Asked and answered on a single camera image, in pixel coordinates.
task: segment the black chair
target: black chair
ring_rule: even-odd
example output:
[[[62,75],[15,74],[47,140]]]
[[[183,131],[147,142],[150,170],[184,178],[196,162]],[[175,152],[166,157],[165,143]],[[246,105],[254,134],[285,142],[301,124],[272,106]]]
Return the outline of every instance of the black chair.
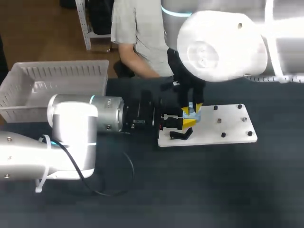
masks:
[[[128,78],[135,76],[135,73],[125,64],[123,64],[121,60],[114,63],[113,68],[118,78]]]

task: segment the yellow block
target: yellow block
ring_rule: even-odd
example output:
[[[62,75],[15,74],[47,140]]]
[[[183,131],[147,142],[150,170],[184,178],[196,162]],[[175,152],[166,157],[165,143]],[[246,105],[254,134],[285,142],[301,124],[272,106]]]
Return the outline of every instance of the yellow block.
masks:
[[[201,107],[202,105],[203,105],[203,103],[195,104],[195,106],[196,106],[196,113],[199,112],[200,107]]]
[[[183,119],[182,120],[182,128],[186,129],[186,128],[190,128],[193,127],[196,123],[196,119]]]
[[[189,107],[183,107],[181,109],[186,113],[186,115],[189,115]]]

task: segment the person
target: person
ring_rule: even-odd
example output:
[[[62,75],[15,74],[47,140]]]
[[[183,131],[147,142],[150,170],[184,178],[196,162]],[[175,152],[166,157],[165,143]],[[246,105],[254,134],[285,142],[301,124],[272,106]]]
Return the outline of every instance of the person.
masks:
[[[118,44],[122,63],[136,76],[172,76],[168,64],[161,0],[115,0],[111,41]]]

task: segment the plastic storage basket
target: plastic storage basket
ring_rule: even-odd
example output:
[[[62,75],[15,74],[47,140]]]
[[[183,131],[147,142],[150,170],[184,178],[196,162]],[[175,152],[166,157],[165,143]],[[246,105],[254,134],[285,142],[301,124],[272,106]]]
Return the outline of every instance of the plastic storage basket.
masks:
[[[47,122],[55,94],[105,95],[108,60],[15,63],[0,86],[0,114],[8,123]]]

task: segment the black tabletop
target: black tabletop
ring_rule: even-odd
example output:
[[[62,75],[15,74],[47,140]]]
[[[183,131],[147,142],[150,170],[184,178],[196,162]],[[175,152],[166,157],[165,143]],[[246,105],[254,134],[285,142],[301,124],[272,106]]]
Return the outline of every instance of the black tabletop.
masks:
[[[142,89],[161,92],[166,79],[110,79],[107,95],[128,100]],[[238,79],[208,83],[205,105],[246,105],[258,135],[251,144],[158,148],[147,134],[100,135],[96,170],[88,180],[110,192],[123,188],[134,162],[132,190],[120,197],[90,195],[81,181],[0,183],[0,227],[304,227],[304,86]],[[37,139],[47,123],[7,124],[1,130]]]

